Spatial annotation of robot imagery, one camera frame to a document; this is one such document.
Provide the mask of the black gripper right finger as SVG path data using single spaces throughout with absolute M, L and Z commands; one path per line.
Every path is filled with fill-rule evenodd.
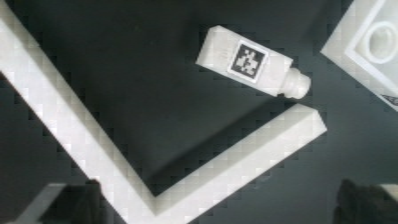
M 398 224 L 398 184 L 342 181 L 333 224 Z

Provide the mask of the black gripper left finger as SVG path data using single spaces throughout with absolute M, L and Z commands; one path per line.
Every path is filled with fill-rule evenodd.
M 102 212 L 102 184 L 51 183 L 13 224 L 106 224 Z

